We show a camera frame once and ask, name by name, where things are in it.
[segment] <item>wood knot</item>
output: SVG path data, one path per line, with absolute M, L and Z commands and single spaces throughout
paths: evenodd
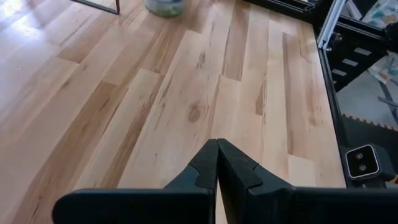
M 196 102 L 190 106 L 190 111 L 188 114 L 188 120 L 192 123 L 198 121 L 200 118 L 200 105 Z

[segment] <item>camera lens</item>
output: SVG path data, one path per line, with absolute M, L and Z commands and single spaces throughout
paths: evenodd
M 366 166 L 365 165 L 360 165 L 359 166 L 359 170 L 360 171 L 365 171 L 366 170 Z
M 356 158 L 357 158 L 357 159 L 362 159 L 362 158 L 363 158 L 363 154 L 362 154 L 362 153 L 358 153 L 358 154 L 356 155 Z

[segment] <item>wooden floor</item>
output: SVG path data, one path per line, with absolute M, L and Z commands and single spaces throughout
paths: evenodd
M 0 223 L 85 187 L 159 188 L 209 138 L 295 185 L 343 187 L 311 25 L 240 0 L 163 19 L 0 0 Z M 218 223 L 224 223 L 218 200 Z

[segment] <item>camera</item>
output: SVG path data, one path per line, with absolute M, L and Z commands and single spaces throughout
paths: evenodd
M 367 144 L 349 150 L 346 155 L 348 176 L 352 180 L 368 180 L 373 178 L 384 181 L 395 177 L 394 168 L 385 149 Z

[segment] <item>black camera housing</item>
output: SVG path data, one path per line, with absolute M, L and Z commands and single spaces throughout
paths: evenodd
M 394 168 L 385 149 L 367 144 L 349 150 L 345 155 L 348 177 L 352 180 L 381 179 L 392 180 Z

